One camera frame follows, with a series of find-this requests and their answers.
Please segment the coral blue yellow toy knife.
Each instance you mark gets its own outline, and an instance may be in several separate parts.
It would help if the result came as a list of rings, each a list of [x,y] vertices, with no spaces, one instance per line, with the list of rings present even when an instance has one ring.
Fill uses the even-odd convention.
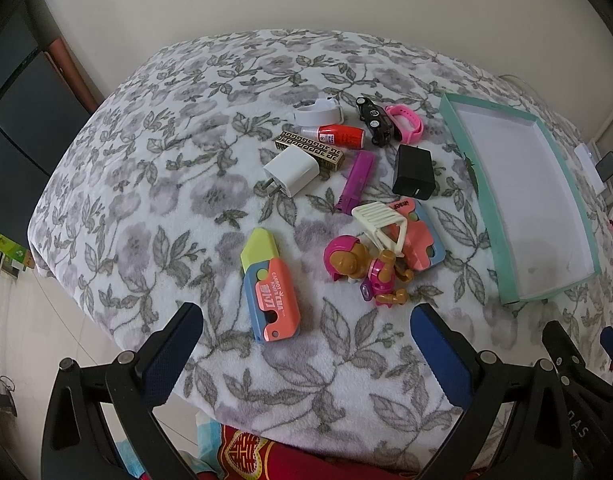
[[[272,233],[255,228],[240,260],[256,341],[264,344],[296,336],[301,323],[298,298],[289,266],[280,258]]]

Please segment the cream plastic toy chair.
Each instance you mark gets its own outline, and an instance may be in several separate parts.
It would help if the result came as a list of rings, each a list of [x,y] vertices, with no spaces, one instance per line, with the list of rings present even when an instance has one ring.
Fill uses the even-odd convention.
[[[402,257],[407,234],[407,219],[402,214],[384,203],[373,202],[354,207],[352,216],[379,252],[390,250]]]

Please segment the pink brown dog figure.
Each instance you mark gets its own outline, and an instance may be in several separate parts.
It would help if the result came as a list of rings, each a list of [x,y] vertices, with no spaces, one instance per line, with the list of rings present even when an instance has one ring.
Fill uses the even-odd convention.
[[[389,249],[371,252],[359,237],[341,235],[326,246],[323,264],[334,281],[357,281],[363,299],[376,306],[391,308],[409,300],[405,285],[413,270]]]

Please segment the black wall charger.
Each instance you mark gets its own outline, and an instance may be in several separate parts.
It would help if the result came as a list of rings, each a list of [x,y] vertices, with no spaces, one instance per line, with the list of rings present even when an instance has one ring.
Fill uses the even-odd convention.
[[[431,152],[401,144],[395,157],[392,192],[395,195],[428,200],[435,190]]]

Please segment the white wall charger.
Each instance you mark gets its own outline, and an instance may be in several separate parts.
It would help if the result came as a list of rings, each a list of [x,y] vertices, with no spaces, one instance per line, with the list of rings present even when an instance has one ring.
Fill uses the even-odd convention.
[[[266,181],[262,188],[279,188],[294,197],[319,175],[317,160],[295,145],[289,145],[264,166]]]

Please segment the purple lighter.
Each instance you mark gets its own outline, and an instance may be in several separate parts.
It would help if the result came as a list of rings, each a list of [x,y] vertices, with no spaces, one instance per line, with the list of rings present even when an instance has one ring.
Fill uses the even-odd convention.
[[[361,203],[361,194],[369,180],[375,159],[375,154],[369,151],[357,154],[335,209],[343,214],[352,214],[352,210]]]

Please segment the gold patterned lighter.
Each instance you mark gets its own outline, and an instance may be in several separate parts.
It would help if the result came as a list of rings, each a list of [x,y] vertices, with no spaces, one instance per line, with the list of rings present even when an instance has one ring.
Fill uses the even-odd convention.
[[[344,160],[344,153],[340,148],[308,139],[306,136],[290,131],[282,131],[279,136],[276,136],[274,143],[277,150],[280,151],[289,148],[289,146],[300,148],[306,154],[315,158],[321,168],[329,171],[339,170]]]

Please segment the black toy car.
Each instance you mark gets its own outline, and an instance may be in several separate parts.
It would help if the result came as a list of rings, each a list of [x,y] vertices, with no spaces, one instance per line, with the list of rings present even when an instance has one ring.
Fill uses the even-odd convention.
[[[371,134],[371,143],[384,148],[395,137],[395,125],[385,110],[371,99],[359,96],[355,101],[359,119]]]

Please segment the red embroidered cloth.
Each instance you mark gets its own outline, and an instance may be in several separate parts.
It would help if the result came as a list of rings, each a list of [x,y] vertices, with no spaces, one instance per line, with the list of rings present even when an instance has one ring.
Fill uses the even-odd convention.
[[[321,457],[196,415],[200,479],[413,479],[416,474]]]

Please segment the teal white shallow box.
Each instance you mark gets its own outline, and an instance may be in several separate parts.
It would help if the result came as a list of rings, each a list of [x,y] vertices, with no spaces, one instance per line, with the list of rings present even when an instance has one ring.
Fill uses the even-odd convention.
[[[572,171],[536,116],[446,93],[440,112],[472,172],[501,302],[556,296],[600,271]]]

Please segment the floral fleece blanket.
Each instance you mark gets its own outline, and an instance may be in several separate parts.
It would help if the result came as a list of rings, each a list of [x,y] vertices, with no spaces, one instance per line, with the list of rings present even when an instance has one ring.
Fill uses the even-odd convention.
[[[597,240],[600,271],[530,304],[503,306],[470,169],[440,114],[461,93],[539,118],[572,171]],[[180,42],[152,55],[93,114],[38,201],[28,237],[37,266],[123,349],[138,348],[185,301],[203,334],[175,391],[210,417],[305,450],[416,471],[456,422],[409,333],[410,308],[376,307],[331,280],[323,250],[358,224],[335,209],[354,154],[294,197],[262,188],[293,112],[335,98],[356,122],[359,96],[405,104],[425,124],[435,190],[425,211],[446,260],[410,284],[475,348],[531,364],[558,321],[607,376],[601,330],[613,324],[606,206],[586,182],[568,119],[485,70],[356,32],[255,30]],[[301,312],[296,336],[257,342],[240,254],[270,231]]]

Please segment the dark cabinet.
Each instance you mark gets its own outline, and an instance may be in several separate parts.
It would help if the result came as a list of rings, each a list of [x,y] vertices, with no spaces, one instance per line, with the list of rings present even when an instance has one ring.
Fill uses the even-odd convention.
[[[98,103],[45,0],[24,0],[0,31],[0,234],[29,245],[36,203]]]

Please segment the pink smart watch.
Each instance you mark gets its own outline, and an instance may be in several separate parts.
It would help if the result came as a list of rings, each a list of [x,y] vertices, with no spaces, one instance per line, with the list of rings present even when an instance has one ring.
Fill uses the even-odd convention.
[[[417,113],[404,104],[389,105],[385,112],[399,129],[402,143],[413,145],[421,140],[425,126]]]

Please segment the red white glue bottle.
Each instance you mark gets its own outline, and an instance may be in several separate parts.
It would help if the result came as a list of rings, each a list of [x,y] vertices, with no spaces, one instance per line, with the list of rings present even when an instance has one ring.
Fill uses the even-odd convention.
[[[300,135],[337,148],[349,148],[350,150],[364,148],[364,130],[362,128],[346,125],[301,127]]]

